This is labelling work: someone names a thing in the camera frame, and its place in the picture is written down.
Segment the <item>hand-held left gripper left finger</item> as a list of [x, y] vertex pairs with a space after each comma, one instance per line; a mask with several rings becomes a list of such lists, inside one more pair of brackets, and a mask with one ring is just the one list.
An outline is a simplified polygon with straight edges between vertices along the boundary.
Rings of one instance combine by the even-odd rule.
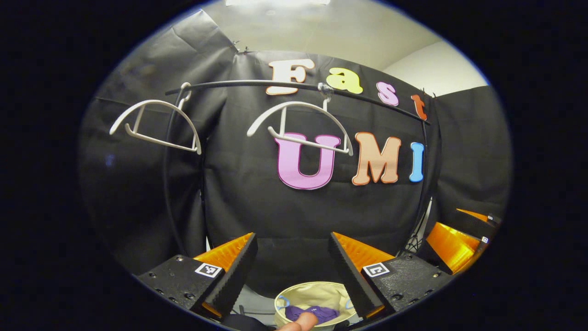
[[258, 253], [255, 233], [189, 257], [178, 254], [138, 279], [179, 307], [214, 320], [229, 315]]

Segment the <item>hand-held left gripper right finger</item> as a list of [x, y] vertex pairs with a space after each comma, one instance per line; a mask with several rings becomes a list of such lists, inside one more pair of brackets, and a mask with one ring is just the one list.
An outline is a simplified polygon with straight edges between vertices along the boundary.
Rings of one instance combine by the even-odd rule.
[[393, 256], [336, 232], [330, 233], [329, 254], [351, 304], [363, 320], [398, 314], [454, 279], [416, 254]]

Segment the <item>beige laundry hamper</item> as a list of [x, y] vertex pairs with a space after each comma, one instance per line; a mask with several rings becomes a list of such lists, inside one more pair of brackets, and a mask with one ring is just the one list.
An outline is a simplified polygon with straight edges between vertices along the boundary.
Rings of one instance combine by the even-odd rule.
[[334, 331], [338, 327], [346, 327], [361, 320], [344, 285], [331, 281], [311, 281], [293, 285], [279, 293], [274, 300], [274, 306], [274, 321], [278, 327], [292, 322], [285, 317], [287, 306], [298, 306], [302, 309], [321, 306], [340, 312], [338, 318], [317, 324], [311, 331]]

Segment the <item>purple ribbed shirt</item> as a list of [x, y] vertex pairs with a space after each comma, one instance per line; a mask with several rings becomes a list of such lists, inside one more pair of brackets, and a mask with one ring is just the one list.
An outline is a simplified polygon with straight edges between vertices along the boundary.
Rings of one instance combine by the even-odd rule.
[[317, 317], [318, 324], [329, 322], [335, 318], [338, 318], [340, 315], [340, 312], [336, 309], [321, 306], [311, 306], [305, 309], [302, 309], [298, 306], [287, 306], [285, 308], [285, 317], [292, 322], [298, 320], [300, 315], [303, 313], [314, 314]]

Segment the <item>white hanger with taped hook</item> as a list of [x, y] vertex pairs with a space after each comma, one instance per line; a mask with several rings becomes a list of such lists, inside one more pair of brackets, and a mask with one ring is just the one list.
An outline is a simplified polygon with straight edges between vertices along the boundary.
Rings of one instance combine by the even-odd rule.
[[[289, 101], [289, 102], [279, 103], [278, 105], [275, 105], [275, 106], [267, 109], [267, 111], [265, 111], [261, 115], [259, 115], [253, 121], [250, 128], [248, 128], [248, 130], [246, 132], [246, 136], [251, 137], [252, 135], [254, 135], [257, 132], [259, 126], [266, 119], [268, 119], [270, 115], [272, 115], [273, 113], [275, 113], [277, 111], [281, 111], [281, 122], [280, 122], [281, 125], [279, 127], [279, 132], [276, 132], [272, 126], [268, 126], [268, 128], [267, 128], [269, 134], [271, 134], [271, 136], [273, 136], [273, 138], [277, 138], [278, 140], [290, 141], [290, 142], [298, 143], [298, 144], [302, 144], [302, 145], [308, 145], [308, 146], [315, 147], [315, 148], [327, 149], [330, 151], [353, 156], [354, 151], [353, 151], [353, 147], [351, 146], [351, 139], [350, 139], [349, 135], [347, 134], [347, 131], [345, 130], [344, 126], [342, 126], [342, 124], [328, 111], [328, 103], [330, 102], [332, 96], [334, 95], [334, 88], [332, 88], [331, 86], [329, 86], [328, 84], [326, 84], [324, 82], [320, 82], [317, 86], [317, 89], [318, 89], [318, 92], [320, 92], [324, 96], [324, 100], [323, 100], [321, 107], [319, 107], [317, 105], [313, 105], [312, 103], [306, 103], [306, 102], [300, 102], [300, 101]], [[323, 144], [323, 143], [314, 143], [311, 141], [302, 140], [301, 138], [294, 138], [294, 137], [286, 136], [285, 124], [286, 124], [287, 110], [288, 110], [289, 106], [296, 106], [296, 107], [303, 107], [303, 108], [312, 109], [312, 110], [317, 111], [318, 113], [321, 113], [321, 114], [325, 115], [326, 117], [330, 118], [332, 120], [332, 122], [334, 122], [336, 124], [336, 126], [338, 126], [338, 128], [340, 128], [341, 132], [344, 134], [344, 147], [343, 148], [330, 147], [330, 146]]]

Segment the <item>white plastic hanger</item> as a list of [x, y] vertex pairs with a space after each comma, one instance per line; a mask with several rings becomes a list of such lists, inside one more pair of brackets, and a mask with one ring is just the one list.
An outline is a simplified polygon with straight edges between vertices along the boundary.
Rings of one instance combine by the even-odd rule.
[[[189, 152], [195, 152], [198, 155], [201, 155], [202, 154], [202, 145], [200, 144], [199, 134], [198, 134], [193, 122], [189, 118], [189, 116], [183, 111], [183, 105], [187, 101], [189, 101], [191, 98], [192, 93], [188, 90], [189, 87], [191, 87], [191, 84], [189, 82], [184, 82], [181, 85], [180, 90], [179, 90], [179, 94], [178, 94], [178, 96], [180, 98], [179, 98], [177, 105], [174, 105], [172, 103], [162, 101], [162, 100], [144, 100], [144, 101], [135, 103], [134, 105], [128, 107], [121, 115], [119, 115], [119, 117], [112, 124], [112, 126], [109, 130], [109, 134], [113, 135], [116, 132], [116, 130], [119, 128], [119, 126], [123, 123], [123, 121], [129, 115], [131, 115], [131, 113], [138, 111], [138, 115], [135, 118], [135, 122], [134, 122], [133, 126], [130, 126], [130, 124], [128, 124], [128, 123], [124, 124], [124, 130], [126, 131], [128, 136], [137, 138], [139, 140], [147, 141], [147, 142], [150, 142], [153, 144], [164, 145], [164, 146], [170, 147], [170, 148], [182, 149], [182, 150], [189, 151]], [[192, 132], [191, 146], [186, 147], [183, 145], [172, 144], [172, 143], [165, 141], [165, 140], [158, 140], [156, 138], [140, 134], [138, 132], [138, 130], [139, 130], [139, 126], [141, 123], [141, 118], [143, 117], [143, 113], [144, 113], [147, 105], [161, 105], [161, 106], [164, 106], [164, 107], [170, 109], [172, 111], [172, 113], [171, 113], [172, 115], [178, 114], [181, 117], [183, 117], [187, 121], [187, 123], [191, 129], [191, 132]]]

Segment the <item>black clothes rack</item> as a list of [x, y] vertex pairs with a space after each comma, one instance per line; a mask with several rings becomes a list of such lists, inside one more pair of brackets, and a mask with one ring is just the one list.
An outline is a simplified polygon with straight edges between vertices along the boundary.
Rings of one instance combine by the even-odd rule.
[[[279, 132], [281, 111], [269, 116], [251, 137], [246, 136], [253, 121], [265, 110], [245, 107], [237, 130], [237, 151], [229, 157], [233, 169], [222, 175], [238, 175], [229, 180], [246, 196], [254, 193], [272, 198], [245, 217], [238, 212], [241, 226], [207, 226], [211, 249], [224, 237], [234, 239], [229, 230], [252, 229], [265, 238], [289, 238], [296, 242], [317, 239], [330, 229], [352, 231], [360, 237], [390, 234], [392, 252], [409, 247], [414, 226], [424, 215], [428, 170], [428, 116], [425, 102], [412, 94], [414, 110], [399, 107], [393, 86], [376, 84], [376, 98], [363, 94], [361, 87], [345, 89], [342, 84], [325, 82], [334, 88], [328, 111], [344, 126], [354, 155], [278, 140], [269, 134]], [[324, 96], [317, 86], [300, 82], [267, 80], [218, 81], [195, 84], [190, 92], [212, 88], [261, 86], [279, 103], [300, 101], [322, 106]], [[312, 109], [289, 106], [286, 136], [330, 147], [343, 148], [344, 134], [334, 122]]]

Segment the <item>ceiling light panel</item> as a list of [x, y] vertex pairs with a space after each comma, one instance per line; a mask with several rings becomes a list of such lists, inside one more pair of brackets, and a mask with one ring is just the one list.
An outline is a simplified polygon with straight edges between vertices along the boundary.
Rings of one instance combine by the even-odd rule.
[[332, 0], [225, 0], [225, 6], [254, 6], [258, 4], [269, 4], [276, 6], [302, 6], [315, 4], [327, 6]]

